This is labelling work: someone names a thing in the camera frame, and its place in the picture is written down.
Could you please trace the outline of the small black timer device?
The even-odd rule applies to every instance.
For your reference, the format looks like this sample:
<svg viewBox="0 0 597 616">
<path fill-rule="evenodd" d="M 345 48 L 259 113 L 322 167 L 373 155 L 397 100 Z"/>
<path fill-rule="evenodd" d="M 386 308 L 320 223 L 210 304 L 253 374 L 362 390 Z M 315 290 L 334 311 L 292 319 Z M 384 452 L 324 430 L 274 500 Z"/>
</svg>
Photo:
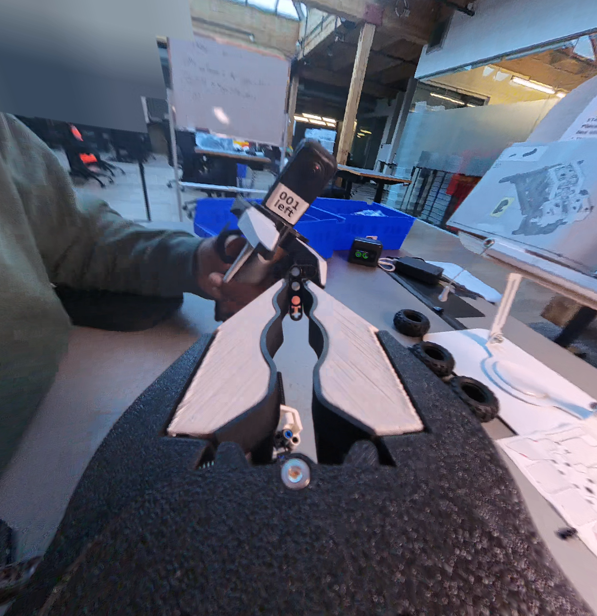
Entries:
<svg viewBox="0 0 597 616">
<path fill-rule="evenodd" d="M 348 251 L 347 261 L 365 267 L 378 267 L 383 244 L 376 237 L 356 237 Z"/>
</svg>

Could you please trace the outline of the black light stand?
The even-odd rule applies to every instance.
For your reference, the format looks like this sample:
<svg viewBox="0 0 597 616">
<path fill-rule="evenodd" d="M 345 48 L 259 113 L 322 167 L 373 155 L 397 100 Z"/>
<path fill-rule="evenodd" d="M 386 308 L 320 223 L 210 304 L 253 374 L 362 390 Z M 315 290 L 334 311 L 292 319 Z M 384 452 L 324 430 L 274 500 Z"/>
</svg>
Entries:
<svg viewBox="0 0 597 616">
<path fill-rule="evenodd" d="M 138 159 L 138 170 L 140 174 L 141 189 L 142 189 L 142 194 L 143 194 L 144 204 L 145 204 L 146 219 L 148 222 L 152 222 L 148 186 L 146 183 L 146 174 L 145 174 L 144 162 L 142 158 Z"/>
</svg>

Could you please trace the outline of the white sticker sheet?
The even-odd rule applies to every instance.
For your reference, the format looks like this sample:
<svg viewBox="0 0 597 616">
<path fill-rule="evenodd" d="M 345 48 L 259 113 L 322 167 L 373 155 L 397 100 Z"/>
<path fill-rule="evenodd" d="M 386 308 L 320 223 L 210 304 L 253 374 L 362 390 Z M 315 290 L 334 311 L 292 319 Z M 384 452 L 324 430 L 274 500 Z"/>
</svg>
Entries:
<svg viewBox="0 0 597 616">
<path fill-rule="evenodd" d="M 597 416 L 497 443 L 597 557 Z"/>
</svg>

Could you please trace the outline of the black toy tire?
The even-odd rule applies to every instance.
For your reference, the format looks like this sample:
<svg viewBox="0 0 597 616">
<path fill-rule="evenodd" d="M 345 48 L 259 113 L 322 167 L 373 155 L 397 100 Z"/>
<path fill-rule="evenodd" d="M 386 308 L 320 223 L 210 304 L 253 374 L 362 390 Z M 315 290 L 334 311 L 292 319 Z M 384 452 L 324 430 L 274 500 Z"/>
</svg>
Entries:
<svg viewBox="0 0 597 616">
<path fill-rule="evenodd" d="M 490 422 L 498 416 L 499 401 L 491 389 L 481 381 L 469 376 L 456 375 L 448 384 L 481 423 Z"/>
<path fill-rule="evenodd" d="M 453 355 L 445 347 L 431 341 L 420 341 L 409 350 L 436 376 L 440 378 L 452 376 L 456 363 Z"/>
<path fill-rule="evenodd" d="M 400 334 L 416 339 L 422 339 L 431 328 L 427 316 L 411 309 L 401 309 L 396 312 L 393 317 L 393 325 Z"/>
</svg>

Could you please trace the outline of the frosted glass partition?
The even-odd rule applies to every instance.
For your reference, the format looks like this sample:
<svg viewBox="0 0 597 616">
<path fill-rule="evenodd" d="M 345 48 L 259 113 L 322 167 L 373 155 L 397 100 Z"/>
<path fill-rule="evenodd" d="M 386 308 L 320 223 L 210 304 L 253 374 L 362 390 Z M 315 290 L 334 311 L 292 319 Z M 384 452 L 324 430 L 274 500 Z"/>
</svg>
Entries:
<svg viewBox="0 0 597 616">
<path fill-rule="evenodd" d="M 415 167 L 482 176 L 503 150 L 524 142 L 559 102 L 532 102 L 446 110 L 418 103 L 410 112 L 396 151 L 395 176 Z"/>
</svg>

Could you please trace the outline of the long wooden workbench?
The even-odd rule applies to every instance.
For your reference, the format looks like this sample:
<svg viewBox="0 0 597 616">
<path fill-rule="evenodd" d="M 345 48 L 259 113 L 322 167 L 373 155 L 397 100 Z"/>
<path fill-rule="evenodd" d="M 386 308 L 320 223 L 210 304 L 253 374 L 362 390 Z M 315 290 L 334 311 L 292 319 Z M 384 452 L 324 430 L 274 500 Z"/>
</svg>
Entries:
<svg viewBox="0 0 597 616">
<path fill-rule="evenodd" d="M 381 204 L 385 186 L 387 185 L 403 185 L 408 186 L 412 183 L 409 179 L 403 179 L 393 175 L 378 173 L 373 170 L 366 170 L 358 167 L 338 165 L 337 176 L 346 181 L 345 198 L 351 199 L 351 189 L 354 183 L 358 181 L 373 181 L 377 185 L 373 202 Z"/>
</svg>

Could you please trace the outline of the whiteboard on stand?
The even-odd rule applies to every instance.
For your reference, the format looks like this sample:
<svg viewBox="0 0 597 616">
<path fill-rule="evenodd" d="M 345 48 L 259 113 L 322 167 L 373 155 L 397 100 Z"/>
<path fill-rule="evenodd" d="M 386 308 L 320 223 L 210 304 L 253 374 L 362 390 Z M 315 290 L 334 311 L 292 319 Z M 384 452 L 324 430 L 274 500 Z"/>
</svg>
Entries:
<svg viewBox="0 0 597 616">
<path fill-rule="evenodd" d="M 179 220 L 186 213 L 183 187 L 207 193 L 263 195 L 263 189 L 236 185 L 236 178 L 227 185 L 181 179 L 176 134 L 205 133 L 208 138 L 278 147 L 283 163 L 289 61 L 210 36 L 168 38 L 166 50 L 171 85 L 166 101 Z"/>
</svg>

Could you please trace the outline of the person's left hand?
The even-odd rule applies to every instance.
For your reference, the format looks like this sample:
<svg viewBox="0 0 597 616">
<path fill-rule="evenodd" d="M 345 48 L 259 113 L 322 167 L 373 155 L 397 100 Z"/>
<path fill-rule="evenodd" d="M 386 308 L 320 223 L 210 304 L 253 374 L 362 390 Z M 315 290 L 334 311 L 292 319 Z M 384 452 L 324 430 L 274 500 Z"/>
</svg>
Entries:
<svg viewBox="0 0 597 616">
<path fill-rule="evenodd" d="M 227 270 L 239 256 L 246 239 L 239 235 L 224 238 L 224 252 L 231 259 L 226 263 L 217 247 L 218 236 L 204 239 L 195 253 L 197 284 L 205 296 L 215 300 L 215 319 L 226 321 L 280 280 L 279 268 L 273 265 L 263 281 L 247 283 L 237 281 L 236 276 L 225 282 Z"/>
</svg>

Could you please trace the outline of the black office chair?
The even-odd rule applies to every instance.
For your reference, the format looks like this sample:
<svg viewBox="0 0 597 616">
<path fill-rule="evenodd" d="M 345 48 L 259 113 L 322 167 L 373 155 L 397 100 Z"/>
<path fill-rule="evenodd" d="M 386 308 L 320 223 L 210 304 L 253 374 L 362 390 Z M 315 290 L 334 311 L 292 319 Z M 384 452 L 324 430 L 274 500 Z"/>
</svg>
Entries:
<svg viewBox="0 0 597 616">
<path fill-rule="evenodd" d="M 62 147 L 72 179 L 95 180 L 102 188 L 105 188 L 106 184 L 102 181 L 102 177 L 114 183 L 115 171 L 125 174 L 125 171 L 119 167 L 104 161 L 100 152 L 94 145 L 85 141 L 75 125 L 66 122 L 62 131 Z"/>
</svg>

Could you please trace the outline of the printed instruction sheet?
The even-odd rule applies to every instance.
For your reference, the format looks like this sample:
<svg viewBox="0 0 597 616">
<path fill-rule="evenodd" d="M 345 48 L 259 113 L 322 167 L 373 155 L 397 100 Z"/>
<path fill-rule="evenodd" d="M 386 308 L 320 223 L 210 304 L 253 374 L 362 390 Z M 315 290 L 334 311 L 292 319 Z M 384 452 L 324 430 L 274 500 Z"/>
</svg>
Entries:
<svg viewBox="0 0 597 616">
<path fill-rule="evenodd" d="M 597 100 L 580 113 L 561 137 L 561 141 L 582 139 L 597 139 Z"/>
</svg>

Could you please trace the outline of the wooden post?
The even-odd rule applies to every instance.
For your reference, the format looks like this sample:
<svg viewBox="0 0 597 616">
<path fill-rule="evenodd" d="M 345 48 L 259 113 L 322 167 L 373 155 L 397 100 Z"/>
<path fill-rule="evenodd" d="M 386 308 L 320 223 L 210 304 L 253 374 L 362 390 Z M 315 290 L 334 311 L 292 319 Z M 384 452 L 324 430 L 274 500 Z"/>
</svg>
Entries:
<svg viewBox="0 0 597 616">
<path fill-rule="evenodd" d="M 357 42 L 357 50 L 354 59 L 353 71 L 351 75 L 348 97 L 344 112 L 343 121 L 339 133 L 337 147 L 337 164 L 345 165 L 351 151 L 354 139 L 354 123 L 356 121 L 357 109 L 362 94 L 371 44 L 375 35 L 376 26 L 365 22 L 361 27 L 361 32 Z"/>
</svg>

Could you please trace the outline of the blue storage bin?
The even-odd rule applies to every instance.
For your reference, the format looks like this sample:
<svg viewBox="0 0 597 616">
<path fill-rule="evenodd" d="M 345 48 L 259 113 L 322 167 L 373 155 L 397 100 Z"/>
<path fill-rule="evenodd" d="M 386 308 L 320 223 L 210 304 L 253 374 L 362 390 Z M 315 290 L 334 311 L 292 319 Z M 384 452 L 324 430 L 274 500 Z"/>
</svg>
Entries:
<svg viewBox="0 0 597 616">
<path fill-rule="evenodd" d="M 225 227 L 237 228 L 231 212 L 233 198 L 197 200 L 194 230 L 199 236 L 215 236 Z M 365 201 L 318 198 L 295 225 L 310 246 L 326 259 L 335 251 L 350 250 L 356 237 L 375 236 L 385 250 L 398 250 L 415 218 L 398 210 Z"/>
</svg>

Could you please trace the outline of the white book stand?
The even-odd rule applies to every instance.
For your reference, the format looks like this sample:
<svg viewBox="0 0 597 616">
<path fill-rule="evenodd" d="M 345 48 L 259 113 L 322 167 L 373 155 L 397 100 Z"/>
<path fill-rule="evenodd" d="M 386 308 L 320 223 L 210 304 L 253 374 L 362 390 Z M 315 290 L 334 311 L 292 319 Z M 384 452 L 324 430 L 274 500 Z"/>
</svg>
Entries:
<svg viewBox="0 0 597 616">
<path fill-rule="evenodd" d="M 459 232 L 462 245 L 472 252 L 510 268 L 507 285 L 489 329 L 464 329 L 431 333 L 428 341 L 445 347 L 455 358 L 457 372 L 482 381 L 502 394 L 500 409 L 543 407 L 565 412 L 576 420 L 597 417 L 597 400 L 554 372 L 540 360 L 512 343 L 503 328 L 522 279 L 597 310 L 597 276 L 582 273 L 526 250 L 518 242 Z"/>
</svg>

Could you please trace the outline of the person's left forearm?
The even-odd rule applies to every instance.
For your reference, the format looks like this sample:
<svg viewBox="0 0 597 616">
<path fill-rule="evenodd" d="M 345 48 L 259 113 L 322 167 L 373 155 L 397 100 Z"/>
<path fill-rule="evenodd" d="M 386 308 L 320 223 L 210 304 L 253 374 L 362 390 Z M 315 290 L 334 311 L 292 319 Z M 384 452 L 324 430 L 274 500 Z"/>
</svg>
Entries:
<svg viewBox="0 0 597 616">
<path fill-rule="evenodd" d="M 75 191 L 56 155 L 0 112 L 0 284 L 29 269 L 56 286 L 213 299 L 211 243 L 127 220 Z"/>
</svg>

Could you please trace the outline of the toy instruction booklet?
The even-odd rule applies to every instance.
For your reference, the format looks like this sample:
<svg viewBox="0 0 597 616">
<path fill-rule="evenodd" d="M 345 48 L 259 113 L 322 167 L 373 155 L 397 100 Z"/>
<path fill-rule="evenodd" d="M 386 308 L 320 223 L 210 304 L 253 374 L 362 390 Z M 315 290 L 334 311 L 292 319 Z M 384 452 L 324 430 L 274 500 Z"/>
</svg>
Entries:
<svg viewBox="0 0 597 616">
<path fill-rule="evenodd" d="M 504 150 L 448 226 L 596 272 L 597 138 Z"/>
</svg>

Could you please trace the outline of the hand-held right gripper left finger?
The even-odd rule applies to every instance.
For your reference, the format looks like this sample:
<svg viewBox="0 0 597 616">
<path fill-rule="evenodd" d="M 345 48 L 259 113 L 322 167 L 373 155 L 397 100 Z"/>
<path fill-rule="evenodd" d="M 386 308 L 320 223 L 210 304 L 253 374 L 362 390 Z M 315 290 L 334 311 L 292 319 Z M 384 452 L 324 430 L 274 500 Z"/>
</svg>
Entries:
<svg viewBox="0 0 597 616">
<path fill-rule="evenodd" d="M 281 288 L 279 280 L 217 328 L 168 426 L 169 435 L 213 435 L 264 399 L 271 368 L 261 337 L 276 316 L 273 298 Z"/>
</svg>

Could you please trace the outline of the white paper sheet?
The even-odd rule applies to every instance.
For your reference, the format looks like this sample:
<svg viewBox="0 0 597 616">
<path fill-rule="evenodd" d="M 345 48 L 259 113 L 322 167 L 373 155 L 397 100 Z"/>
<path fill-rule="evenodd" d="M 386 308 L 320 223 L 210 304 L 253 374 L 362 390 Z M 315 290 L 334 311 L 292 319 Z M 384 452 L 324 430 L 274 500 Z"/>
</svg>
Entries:
<svg viewBox="0 0 597 616">
<path fill-rule="evenodd" d="M 502 299 L 502 295 L 473 276 L 463 267 L 450 263 L 438 261 L 426 261 L 428 264 L 442 269 L 442 278 L 445 285 L 452 285 L 455 292 L 467 291 L 482 297 L 491 304 L 497 304 Z"/>
</svg>

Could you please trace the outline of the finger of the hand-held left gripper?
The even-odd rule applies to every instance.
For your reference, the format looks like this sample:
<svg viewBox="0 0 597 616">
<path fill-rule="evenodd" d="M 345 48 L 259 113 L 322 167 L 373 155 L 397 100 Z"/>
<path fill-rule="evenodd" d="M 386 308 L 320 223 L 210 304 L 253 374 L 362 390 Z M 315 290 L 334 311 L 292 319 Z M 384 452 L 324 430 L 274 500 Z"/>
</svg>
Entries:
<svg viewBox="0 0 597 616">
<path fill-rule="evenodd" d="M 300 270 L 300 276 L 310 280 L 319 288 L 325 289 L 327 283 L 327 262 L 314 248 L 302 240 L 290 242 L 292 268 Z"/>
<path fill-rule="evenodd" d="M 244 210 L 238 219 L 238 227 L 249 246 L 258 252 L 275 252 L 280 233 L 267 215 L 260 210 Z"/>
</svg>

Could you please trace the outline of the stack of coloured bins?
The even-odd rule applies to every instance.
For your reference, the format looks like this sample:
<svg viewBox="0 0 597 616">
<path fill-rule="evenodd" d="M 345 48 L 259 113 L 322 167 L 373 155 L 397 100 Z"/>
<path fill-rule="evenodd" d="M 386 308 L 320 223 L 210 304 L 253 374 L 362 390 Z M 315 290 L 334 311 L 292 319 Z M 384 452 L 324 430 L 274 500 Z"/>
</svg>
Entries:
<svg viewBox="0 0 597 616">
<path fill-rule="evenodd" d="M 481 180 L 480 176 L 455 173 L 450 178 L 446 194 L 450 196 L 446 209 L 446 216 L 450 217 L 461 205 L 472 189 Z"/>
</svg>

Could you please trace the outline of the black desk mat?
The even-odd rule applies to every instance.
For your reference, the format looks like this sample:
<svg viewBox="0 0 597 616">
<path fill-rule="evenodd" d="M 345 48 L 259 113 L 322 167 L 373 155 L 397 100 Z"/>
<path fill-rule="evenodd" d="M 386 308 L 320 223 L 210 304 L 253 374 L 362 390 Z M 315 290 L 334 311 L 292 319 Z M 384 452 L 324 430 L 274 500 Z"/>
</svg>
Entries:
<svg viewBox="0 0 597 616">
<path fill-rule="evenodd" d="M 443 286 L 440 283 L 430 285 L 395 272 L 388 272 L 388 275 L 446 322 L 484 317 L 478 308 L 467 301 L 466 296 L 458 297 L 450 293 L 446 301 L 441 301 L 439 297 L 443 292 Z"/>
</svg>

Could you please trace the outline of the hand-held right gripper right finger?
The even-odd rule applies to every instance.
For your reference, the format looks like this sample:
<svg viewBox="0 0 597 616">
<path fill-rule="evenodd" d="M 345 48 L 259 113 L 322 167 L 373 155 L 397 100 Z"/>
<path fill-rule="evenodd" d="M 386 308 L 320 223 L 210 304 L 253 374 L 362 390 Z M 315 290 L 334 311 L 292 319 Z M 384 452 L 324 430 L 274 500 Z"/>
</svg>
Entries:
<svg viewBox="0 0 597 616">
<path fill-rule="evenodd" d="M 422 432 L 378 329 L 310 281 L 304 299 L 311 300 L 309 343 L 318 357 L 313 385 L 321 405 L 376 437 Z"/>
</svg>

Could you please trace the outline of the black toy beam piece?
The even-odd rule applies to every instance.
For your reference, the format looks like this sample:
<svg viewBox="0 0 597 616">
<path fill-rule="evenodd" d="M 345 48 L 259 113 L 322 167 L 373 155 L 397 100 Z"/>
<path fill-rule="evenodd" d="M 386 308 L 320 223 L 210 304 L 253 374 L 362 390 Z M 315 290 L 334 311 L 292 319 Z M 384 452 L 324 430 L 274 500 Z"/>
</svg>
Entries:
<svg viewBox="0 0 597 616">
<path fill-rule="evenodd" d="M 290 267 L 288 273 L 288 315 L 292 321 L 300 321 L 303 317 L 303 291 L 305 274 L 303 267 L 299 264 L 294 264 Z"/>
</svg>

